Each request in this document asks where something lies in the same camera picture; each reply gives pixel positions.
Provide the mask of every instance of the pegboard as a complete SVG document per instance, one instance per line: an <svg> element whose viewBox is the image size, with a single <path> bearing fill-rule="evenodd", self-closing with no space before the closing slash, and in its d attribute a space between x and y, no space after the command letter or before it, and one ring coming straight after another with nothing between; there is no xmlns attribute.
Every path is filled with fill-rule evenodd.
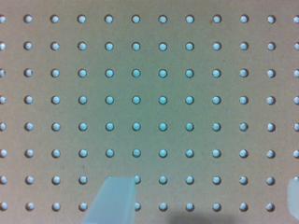
<svg viewBox="0 0 299 224"><path fill-rule="evenodd" d="M1 223L79 223L109 175L135 223L296 223L298 7L1 1Z"/></svg>

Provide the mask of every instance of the perforated board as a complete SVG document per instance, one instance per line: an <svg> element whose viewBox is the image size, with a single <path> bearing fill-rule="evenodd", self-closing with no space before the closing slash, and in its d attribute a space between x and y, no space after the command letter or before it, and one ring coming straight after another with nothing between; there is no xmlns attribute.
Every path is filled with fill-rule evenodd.
<svg viewBox="0 0 299 224"><path fill-rule="evenodd" d="M1 1L6 19L0 24L5 44L0 94L6 100L0 121L6 128L0 132L0 148L7 152L0 160L0 175L7 179L0 186L0 201L7 205L1 223L79 223L86 214L79 205L90 206L109 175L141 177L135 223L296 223L288 211L287 184L298 175L293 156L299 149L294 130L299 122L294 103L299 24L293 20L298 7L297 1ZM240 21L244 14L249 18L245 23ZM57 23L51 22L52 15L59 17ZM79 15L85 16L84 23L78 22ZM106 15L112 23L106 23ZM139 23L132 21L134 15ZM159 22L161 15L166 23ZM189 15L193 23L186 21ZM221 22L213 21L215 15ZM270 15L274 23L268 22ZM32 43L29 50L27 42ZM53 42L59 49L51 49ZM85 50L78 49L80 42ZM113 50L106 49L107 42ZM135 42L140 50L132 49ZM186 49L189 42L193 50ZM216 42L220 50L213 49ZM242 42L249 48L242 50ZM270 42L274 50L267 48ZM30 77L24 75L28 68ZM53 69L59 70L58 77L51 75ZM86 77L78 75L80 69ZM113 77L106 76L107 69ZM132 75L134 69L139 77ZM159 77L162 69L164 78ZM186 77L188 69L193 77ZM213 77L215 69L220 77ZM240 76L243 69L249 72L246 77ZM267 75L270 69L274 77ZM24 102L28 95L31 104ZM85 105L78 102L82 95ZM136 95L138 105L132 102ZM59 96L59 104L51 102L53 96ZM114 98L111 105L108 96ZM165 105L159 103L161 96ZM221 98L218 105L212 103L214 96ZM247 104L240 104L241 96ZM273 105L267 103L269 96ZM34 125L32 131L24 128L27 122ZM52 129L55 122L58 132ZM84 132L82 122L88 127ZM111 132L106 129L110 122ZM139 131L133 130L136 122ZM161 123L167 125L164 132ZM187 123L193 124L190 132ZM221 125L218 132L214 123ZM267 131L269 123L275 124L273 132ZM79 156L83 148L86 158ZM34 151L32 158L25 156L27 149ZM54 149L61 153L57 159L51 155ZM112 158L108 149L114 151ZM141 151L139 158L134 149ZM165 158L159 156L161 149L167 151ZM214 149L221 152L217 159ZM239 155L242 149L249 153L246 158ZM275 158L267 158L269 150ZM78 181L83 175L85 185ZM26 184L26 176L34 183ZM52 184L54 176L60 184ZM159 183L161 176L167 177L165 185ZM190 185L187 176L193 177ZM221 178L219 185L213 184L215 176ZM248 178L247 185L239 183L241 176ZM273 186L266 183L270 176ZM34 210L26 210L27 203ZM52 209L54 203L59 211ZM159 209L161 203L167 204L166 211ZM193 203L193 211L186 210L187 203ZM213 211L214 203L221 205L219 212ZM240 210L242 203L247 211ZM272 212L266 210L270 203Z"/></svg>

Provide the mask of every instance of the translucent plastic piece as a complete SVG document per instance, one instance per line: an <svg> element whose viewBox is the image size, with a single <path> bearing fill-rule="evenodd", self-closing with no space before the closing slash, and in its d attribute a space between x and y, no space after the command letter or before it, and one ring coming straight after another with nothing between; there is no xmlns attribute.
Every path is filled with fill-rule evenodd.
<svg viewBox="0 0 299 224"><path fill-rule="evenodd" d="M288 205L290 213L299 219L299 180L291 179L288 186Z"/></svg>
<svg viewBox="0 0 299 224"><path fill-rule="evenodd" d="M135 178L108 177L81 224L134 224Z"/></svg>

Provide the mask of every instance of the circular hole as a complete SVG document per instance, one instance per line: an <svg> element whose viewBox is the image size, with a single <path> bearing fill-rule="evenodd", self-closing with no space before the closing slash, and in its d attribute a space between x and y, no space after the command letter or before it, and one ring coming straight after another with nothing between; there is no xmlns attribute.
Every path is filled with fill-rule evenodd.
<svg viewBox="0 0 299 224"><path fill-rule="evenodd" d="M54 212L58 212L60 210L60 205L58 203L54 203L52 205L52 209Z"/></svg>
<svg viewBox="0 0 299 224"><path fill-rule="evenodd" d="M212 103L213 103L214 105L218 105L218 104L220 104L220 103L221 103L221 98L220 98L220 96L214 96L213 99L212 99Z"/></svg>
<svg viewBox="0 0 299 224"><path fill-rule="evenodd" d="M166 43L160 43L160 44L159 44L159 50L160 50L160 51L166 51L166 50L167 50L167 45L166 45Z"/></svg>
<svg viewBox="0 0 299 224"><path fill-rule="evenodd" d="M269 70L267 71L267 75L268 75L268 77L275 77L275 75L276 75L276 71L273 70L273 69L269 69Z"/></svg>
<svg viewBox="0 0 299 224"><path fill-rule="evenodd" d="M4 23L6 21L6 17L4 15L0 15L0 23Z"/></svg>
<svg viewBox="0 0 299 224"><path fill-rule="evenodd" d="M25 207L29 212L35 209L35 205L33 203L27 203Z"/></svg>
<svg viewBox="0 0 299 224"><path fill-rule="evenodd" d="M111 24L113 22L113 17L111 15L106 15L105 22Z"/></svg>
<svg viewBox="0 0 299 224"><path fill-rule="evenodd" d="M135 157L135 158L138 158L141 156L141 151L139 149L134 149L133 152L132 152L132 155Z"/></svg>
<svg viewBox="0 0 299 224"><path fill-rule="evenodd" d="M218 132L221 130L221 125L219 123L214 123L212 129L213 131Z"/></svg>
<svg viewBox="0 0 299 224"><path fill-rule="evenodd" d="M167 98L166 98L165 96L161 96L161 97L159 98L159 103L160 103L161 105L165 105L165 104L167 104Z"/></svg>
<svg viewBox="0 0 299 224"><path fill-rule="evenodd" d="M194 130L194 125L192 123L187 123L185 128L188 132L191 132Z"/></svg>
<svg viewBox="0 0 299 224"><path fill-rule="evenodd" d="M139 23L140 22L140 17L138 15L134 15L132 17L132 22L135 23L135 24Z"/></svg>
<svg viewBox="0 0 299 224"><path fill-rule="evenodd" d="M241 176L239 182L241 185L247 185L249 180L245 176Z"/></svg>
<svg viewBox="0 0 299 224"><path fill-rule="evenodd" d="M213 204L213 210L214 210L215 212L220 212L220 210L221 210L221 204L219 204L219 203L214 203L214 204Z"/></svg>
<svg viewBox="0 0 299 224"><path fill-rule="evenodd" d="M276 45L274 42L270 42L270 43L268 43L268 45L267 45L267 48L268 48L269 50L275 50L276 47L277 47L277 45Z"/></svg>
<svg viewBox="0 0 299 224"><path fill-rule="evenodd" d="M273 151L273 150L269 150L269 151L267 151L267 158L269 158L269 159L274 159L275 156L276 156L275 151Z"/></svg>
<svg viewBox="0 0 299 224"><path fill-rule="evenodd" d="M27 149L25 151L25 157L32 158L34 156L34 151L32 149Z"/></svg>
<svg viewBox="0 0 299 224"><path fill-rule="evenodd" d="M140 211L140 209L141 209L141 204L140 203L135 203L136 212Z"/></svg>
<svg viewBox="0 0 299 224"><path fill-rule="evenodd" d="M249 128L249 125L247 123L241 123L240 124L240 130L242 132L245 132Z"/></svg>
<svg viewBox="0 0 299 224"><path fill-rule="evenodd" d="M78 49L79 50L85 50L87 48L86 44L84 42L78 43Z"/></svg>
<svg viewBox="0 0 299 224"><path fill-rule="evenodd" d="M85 212L88 209L88 205L86 203L81 203L78 206L78 210L80 210L81 212Z"/></svg>
<svg viewBox="0 0 299 224"><path fill-rule="evenodd" d="M133 44L132 44L132 49L133 49L134 51L138 51L138 50L140 50L140 44L139 44L138 42L133 43Z"/></svg>
<svg viewBox="0 0 299 224"><path fill-rule="evenodd" d="M27 14L27 15L24 16L23 19L24 19L24 22L29 23L29 22L32 21L32 16Z"/></svg>
<svg viewBox="0 0 299 224"><path fill-rule="evenodd" d="M50 48L52 49L52 50L57 50L57 49L59 49L59 44L57 43L57 42L52 42L51 44L50 44Z"/></svg>
<svg viewBox="0 0 299 224"><path fill-rule="evenodd" d="M161 158L165 158L165 157L167 156L167 151L166 151L165 149L161 149L161 150L159 151L159 156L160 156Z"/></svg>
<svg viewBox="0 0 299 224"><path fill-rule="evenodd" d="M3 175L0 177L0 184L5 185L7 183L7 178Z"/></svg>
<svg viewBox="0 0 299 224"><path fill-rule="evenodd" d="M275 178L270 176L270 177L267 178L266 182L267 182L267 185L273 186L273 185L275 185Z"/></svg>
<svg viewBox="0 0 299 224"><path fill-rule="evenodd" d="M134 124L132 125L132 129L133 129L134 131L139 131L139 130L141 129L141 125L140 125L139 123L134 123Z"/></svg>
<svg viewBox="0 0 299 224"><path fill-rule="evenodd" d="M247 43L247 42L242 42L242 43L240 44L240 48L241 48L242 50L247 50L247 49L249 48L249 43Z"/></svg>
<svg viewBox="0 0 299 224"><path fill-rule="evenodd" d="M186 157L187 157L187 158L192 158L192 157L194 156L194 152L193 152L192 149L188 149L188 150L185 152L185 154L186 154Z"/></svg>
<svg viewBox="0 0 299 224"><path fill-rule="evenodd" d="M87 157L88 153L87 153L87 150L85 149L82 149L78 152L78 155L81 157L81 158L85 158Z"/></svg>
<svg viewBox="0 0 299 224"><path fill-rule="evenodd" d="M193 16L193 15L188 15L188 16L186 17L186 22L187 22L188 24L193 23L193 22L194 22L194 16Z"/></svg>
<svg viewBox="0 0 299 224"><path fill-rule="evenodd" d="M0 157L5 158L7 156L7 151L5 149L0 150Z"/></svg>
<svg viewBox="0 0 299 224"><path fill-rule="evenodd" d="M242 69L241 71L240 71L240 76L241 77L247 77L249 75L249 70L247 70L247 69Z"/></svg>
<svg viewBox="0 0 299 224"><path fill-rule="evenodd" d="M186 210L187 210L188 212L192 212L192 211L194 211L194 209L195 209L195 206L194 206L193 203L187 203L187 204L186 204Z"/></svg>
<svg viewBox="0 0 299 224"><path fill-rule="evenodd" d="M246 15L246 14L242 15L242 16L240 17L240 21L241 21L242 23L249 22L249 16Z"/></svg>
<svg viewBox="0 0 299 224"><path fill-rule="evenodd" d="M108 97L106 97L105 102L106 102L106 104L108 104L108 105L112 105L113 102L114 102L114 98L113 98L113 96L108 96Z"/></svg>
<svg viewBox="0 0 299 224"><path fill-rule="evenodd" d="M275 210L275 206L272 204L272 203L269 203L265 209L268 211L268 212L273 212Z"/></svg>
<svg viewBox="0 0 299 224"><path fill-rule="evenodd" d="M140 77L140 75L141 75L140 70L138 70L138 69L134 69L134 70L132 71L132 76L133 76L133 77Z"/></svg>
<svg viewBox="0 0 299 224"><path fill-rule="evenodd" d="M51 21L52 23L57 23L57 22L59 21L59 17L58 17L57 15L52 15L52 16L50 17L50 21Z"/></svg>
<svg viewBox="0 0 299 224"><path fill-rule="evenodd" d="M186 49L187 49L187 50L193 50L193 49L194 49L194 44L193 44L192 42L188 42L188 43L186 44Z"/></svg>
<svg viewBox="0 0 299 224"><path fill-rule="evenodd" d="M270 15L270 16L268 16L267 20L270 24L272 24L272 23L275 23L277 19L274 15Z"/></svg>
<svg viewBox="0 0 299 224"><path fill-rule="evenodd" d="M85 132L88 128L88 125L86 123L80 123L78 126L78 129L82 132Z"/></svg>
<svg viewBox="0 0 299 224"><path fill-rule="evenodd" d="M134 96L134 97L132 98L132 102L133 102L133 104L135 104L135 105L139 105L140 102L141 102L141 99L140 99L139 96Z"/></svg>
<svg viewBox="0 0 299 224"><path fill-rule="evenodd" d="M221 70L215 69L213 71L213 77L220 77L221 76Z"/></svg>
<svg viewBox="0 0 299 224"><path fill-rule="evenodd" d="M293 98L293 102L294 102L296 105L299 105L299 96L296 96L295 98Z"/></svg>
<svg viewBox="0 0 299 224"><path fill-rule="evenodd" d="M167 77L167 71L162 69L159 71L159 77Z"/></svg>
<svg viewBox="0 0 299 224"><path fill-rule="evenodd" d="M220 42L215 42L213 44L213 49L214 50L220 50L221 49L221 43Z"/></svg>
<svg viewBox="0 0 299 224"><path fill-rule="evenodd" d="M4 131L7 128L7 125L5 123L0 123L0 131Z"/></svg>
<svg viewBox="0 0 299 224"><path fill-rule="evenodd" d="M25 182L26 182L27 185L32 185L35 182L35 179L28 175L25 178Z"/></svg>
<svg viewBox="0 0 299 224"><path fill-rule="evenodd" d="M27 105L30 105L32 102L34 101L34 98L32 98L32 96L25 96L24 98L24 102L27 104Z"/></svg>
<svg viewBox="0 0 299 224"><path fill-rule="evenodd" d="M275 102L276 102L276 99L275 99L274 96L269 96L269 97L267 98L267 103L268 103L269 105L273 105Z"/></svg>
<svg viewBox="0 0 299 224"><path fill-rule="evenodd" d="M220 23L220 22L222 21L222 17L221 17L221 15L215 15L215 16L213 17L213 21L214 21L215 23Z"/></svg>
<svg viewBox="0 0 299 224"><path fill-rule="evenodd" d="M240 97L240 104L246 105L249 102L249 98L247 96Z"/></svg>
<svg viewBox="0 0 299 224"><path fill-rule="evenodd" d="M193 77L194 76L194 72L192 69L188 69L185 73L186 77Z"/></svg>
<svg viewBox="0 0 299 224"><path fill-rule="evenodd" d="M165 131L167 130L167 124L165 124L165 123L161 123L161 124L159 125L159 130L160 130L161 132L165 132Z"/></svg>
<svg viewBox="0 0 299 224"><path fill-rule="evenodd" d="M81 105L85 105L87 103L87 98L86 96L80 96L78 98L78 102L81 104Z"/></svg>
<svg viewBox="0 0 299 224"><path fill-rule="evenodd" d="M187 96L185 102L187 105L191 105L194 103L194 98L192 96Z"/></svg>
<svg viewBox="0 0 299 224"><path fill-rule="evenodd" d="M249 210L249 206L246 203L240 204L239 208L241 212L246 212L247 210Z"/></svg>
<svg viewBox="0 0 299 224"><path fill-rule="evenodd" d="M112 131L114 129L114 124L113 123L107 123L106 124L106 130L107 131Z"/></svg>
<svg viewBox="0 0 299 224"><path fill-rule="evenodd" d="M136 175L135 176L135 183L140 184L140 182L141 182L141 177L139 175Z"/></svg>
<svg viewBox="0 0 299 224"><path fill-rule="evenodd" d="M276 125L274 123L268 123L267 124L267 131L273 132L276 129Z"/></svg>
<svg viewBox="0 0 299 224"><path fill-rule="evenodd" d="M60 103L60 98L59 98L59 96L56 96L56 95L52 96L52 98L50 100L54 105L57 105Z"/></svg>
<svg viewBox="0 0 299 224"><path fill-rule="evenodd" d="M54 149L52 151L52 157L55 158L55 159L59 158L60 157L60 151L58 149Z"/></svg>
<svg viewBox="0 0 299 224"><path fill-rule="evenodd" d="M84 15L78 15L77 21L79 23L84 23L86 21L86 17Z"/></svg>
<svg viewBox="0 0 299 224"><path fill-rule="evenodd" d="M160 176L159 178L159 183L162 184L162 185L165 185L167 184L167 177L166 176Z"/></svg>
<svg viewBox="0 0 299 224"><path fill-rule="evenodd" d="M193 184L194 183L194 179L193 179L193 177L192 176L187 176L187 178L186 178L186 183L188 184L188 185L191 185L191 184Z"/></svg>
<svg viewBox="0 0 299 224"><path fill-rule="evenodd" d="M106 50L111 51L111 50L113 50L113 48L114 48L114 46L113 46L113 44L111 42L107 42L105 44L105 49Z"/></svg>
<svg viewBox="0 0 299 224"><path fill-rule="evenodd" d="M106 151L106 156L107 156L108 158L112 158L112 157L114 156L114 151L113 151L112 149L108 149L108 150Z"/></svg>
<svg viewBox="0 0 299 224"><path fill-rule="evenodd" d="M87 179L87 177L86 177L85 175L82 175L82 176L78 179L78 182L79 182L80 185L85 185L85 184L87 184L88 179Z"/></svg>
<svg viewBox="0 0 299 224"><path fill-rule="evenodd" d="M32 131L33 129L34 129L34 125L32 124L32 123L25 123L25 130L26 131L28 131L28 132L30 132L30 131Z"/></svg>
<svg viewBox="0 0 299 224"><path fill-rule="evenodd" d="M160 17L159 17L159 22L160 22L161 24L166 23L166 22L167 22L167 17L166 17L165 15L160 16Z"/></svg>
<svg viewBox="0 0 299 224"><path fill-rule="evenodd" d="M6 75L6 70L0 68L0 77L4 77Z"/></svg>
<svg viewBox="0 0 299 224"><path fill-rule="evenodd" d="M59 176L54 176L52 178L52 184L53 185L59 185L60 184L60 177Z"/></svg>
<svg viewBox="0 0 299 224"><path fill-rule="evenodd" d="M55 132L58 132L60 130L60 124L59 123L53 123L51 127Z"/></svg>
<svg viewBox="0 0 299 224"><path fill-rule="evenodd" d="M214 185L219 185L221 183L221 178L219 176L215 176L213 178L213 184Z"/></svg>
<svg viewBox="0 0 299 224"><path fill-rule="evenodd" d="M105 72L106 77L113 77L114 72L111 69L107 69Z"/></svg>
<svg viewBox="0 0 299 224"><path fill-rule="evenodd" d="M214 149L212 155L213 155L214 158L217 159L221 156L221 152L217 149Z"/></svg>
<svg viewBox="0 0 299 224"><path fill-rule="evenodd" d="M160 211L165 212L167 208L168 208L167 203L160 203L159 205Z"/></svg>
<svg viewBox="0 0 299 224"><path fill-rule="evenodd" d="M239 155L242 159L245 159L248 157L249 153L245 149L242 149Z"/></svg>
<svg viewBox="0 0 299 224"><path fill-rule="evenodd" d="M25 43L24 43L24 48L25 48L26 50L31 49L31 48L32 48L32 43L29 42L29 41L25 42Z"/></svg>
<svg viewBox="0 0 299 224"><path fill-rule="evenodd" d="M50 71L50 74L51 74L52 77L58 77L60 72L57 69L53 69L53 70Z"/></svg>

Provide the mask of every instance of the pegboard hole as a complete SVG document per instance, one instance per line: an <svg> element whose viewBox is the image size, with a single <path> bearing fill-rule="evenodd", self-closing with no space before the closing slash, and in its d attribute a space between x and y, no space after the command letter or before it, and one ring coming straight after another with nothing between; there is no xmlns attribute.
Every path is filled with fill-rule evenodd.
<svg viewBox="0 0 299 224"><path fill-rule="evenodd" d="M187 158L192 158L192 157L194 156L194 152L193 152L192 149L188 149L188 150L185 152L185 154L186 154L186 157L187 157Z"/></svg>
<svg viewBox="0 0 299 224"><path fill-rule="evenodd" d="M273 185L275 185L275 182L276 182L276 180L275 180L275 178L272 177L272 176L268 177L268 178L267 178L267 181L266 181L267 185L269 185L269 186L273 186Z"/></svg>
<svg viewBox="0 0 299 224"><path fill-rule="evenodd" d="M221 15L215 15L214 17L213 17L213 21L214 21L214 23L220 23L221 21L222 21L222 17L221 17Z"/></svg>
<svg viewBox="0 0 299 224"><path fill-rule="evenodd" d="M213 210L214 210L215 212L220 212L220 210L221 210L221 204L219 204L219 203L214 203L214 204L213 204Z"/></svg>
<svg viewBox="0 0 299 224"><path fill-rule="evenodd" d="M167 23L167 17L166 17L165 15L161 15L161 16L159 17L159 22L160 22L161 24L165 24L165 23Z"/></svg>
<svg viewBox="0 0 299 224"><path fill-rule="evenodd" d="M105 22L108 23L108 24L111 24L113 22L112 15L106 15L105 16Z"/></svg>
<svg viewBox="0 0 299 224"><path fill-rule="evenodd" d="M249 206L246 203L242 203L240 204L239 209L241 212L246 212L247 210L249 210Z"/></svg>
<svg viewBox="0 0 299 224"><path fill-rule="evenodd" d="M187 212L192 212L192 211L194 211L194 209L195 209L195 206L194 206L193 203L187 203L186 204L186 210L187 210Z"/></svg>
<svg viewBox="0 0 299 224"><path fill-rule="evenodd" d="M273 24L277 21L277 18L274 15L270 15L268 16L267 20L270 24Z"/></svg>
<svg viewBox="0 0 299 224"><path fill-rule="evenodd" d="M241 21L242 23L247 23L247 22L249 22L249 16L246 15L246 14L243 14L243 15L240 17L240 21Z"/></svg>

